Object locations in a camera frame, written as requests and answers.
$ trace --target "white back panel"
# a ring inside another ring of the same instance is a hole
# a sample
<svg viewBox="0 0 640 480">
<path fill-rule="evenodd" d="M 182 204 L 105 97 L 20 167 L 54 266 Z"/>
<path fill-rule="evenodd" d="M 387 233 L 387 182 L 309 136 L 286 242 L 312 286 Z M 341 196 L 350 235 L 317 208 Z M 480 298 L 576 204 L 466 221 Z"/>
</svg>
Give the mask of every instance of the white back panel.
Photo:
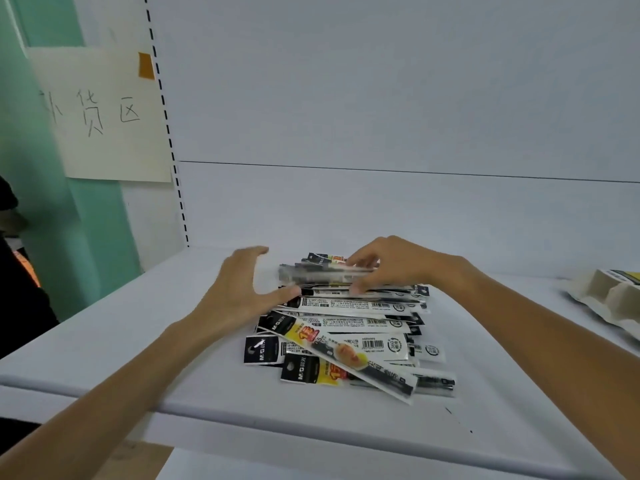
<svg viewBox="0 0 640 480">
<path fill-rule="evenodd" d="M 348 253 L 396 233 L 487 271 L 640 269 L 640 184 L 181 162 L 189 243 Z"/>
<path fill-rule="evenodd" d="M 640 0 L 148 6 L 180 160 L 640 181 Z"/>
</svg>

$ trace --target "white paper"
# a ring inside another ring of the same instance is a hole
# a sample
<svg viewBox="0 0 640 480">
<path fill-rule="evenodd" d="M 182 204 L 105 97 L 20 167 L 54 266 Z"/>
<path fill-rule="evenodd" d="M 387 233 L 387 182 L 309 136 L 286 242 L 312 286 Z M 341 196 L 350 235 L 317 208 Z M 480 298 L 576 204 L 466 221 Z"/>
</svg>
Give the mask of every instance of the white paper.
<svg viewBox="0 0 640 480">
<path fill-rule="evenodd" d="M 65 174 L 170 182 L 171 149 L 158 82 L 133 50 L 30 48 Z"/>
</svg>

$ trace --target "orange tape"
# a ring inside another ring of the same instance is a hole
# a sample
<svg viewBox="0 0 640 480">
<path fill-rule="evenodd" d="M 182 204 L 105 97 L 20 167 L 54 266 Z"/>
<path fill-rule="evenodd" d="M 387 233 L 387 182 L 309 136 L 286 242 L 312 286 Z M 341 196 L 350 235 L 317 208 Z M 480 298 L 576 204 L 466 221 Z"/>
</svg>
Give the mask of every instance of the orange tape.
<svg viewBox="0 0 640 480">
<path fill-rule="evenodd" d="M 154 65 L 151 62 L 151 54 L 144 54 L 142 52 L 139 52 L 138 55 L 140 56 L 138 77 L 154 80 L 156 76 L 154 75 Z"/>
</svg>

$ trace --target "green wall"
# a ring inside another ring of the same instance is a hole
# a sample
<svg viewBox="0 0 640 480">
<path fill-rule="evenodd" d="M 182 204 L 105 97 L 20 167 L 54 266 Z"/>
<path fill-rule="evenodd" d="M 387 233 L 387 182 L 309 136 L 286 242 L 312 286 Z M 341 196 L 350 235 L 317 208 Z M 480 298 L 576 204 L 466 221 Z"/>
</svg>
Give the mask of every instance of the green wall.
<svg viewBox="0 0 640 480">
<path fill-rule="evenodd" d="M 13 0 L 25 44 L 83 45 L 72 0 Z M 0 174 L 31 223 L 21 234 L 60 320 L 140 275 L 120 183 L 63 174 L 38 85 L 0 2 Z"/>
</svg>

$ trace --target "left arm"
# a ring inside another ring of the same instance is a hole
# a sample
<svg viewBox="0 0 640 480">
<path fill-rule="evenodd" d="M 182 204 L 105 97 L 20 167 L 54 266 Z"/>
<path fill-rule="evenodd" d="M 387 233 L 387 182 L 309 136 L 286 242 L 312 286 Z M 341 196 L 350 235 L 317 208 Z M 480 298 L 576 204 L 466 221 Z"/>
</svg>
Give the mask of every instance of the left arm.
<svg viewBox="0 0 640 480">
<path fill-rule="evenodd" d="M 213 342 L 300 294 L 258 295 L 255 261 L 267 248 L 237 250 L 196 309 L 107 380 L 0 456 L 0 478 L 90 479 L 171 382 Z"/>
</svg>

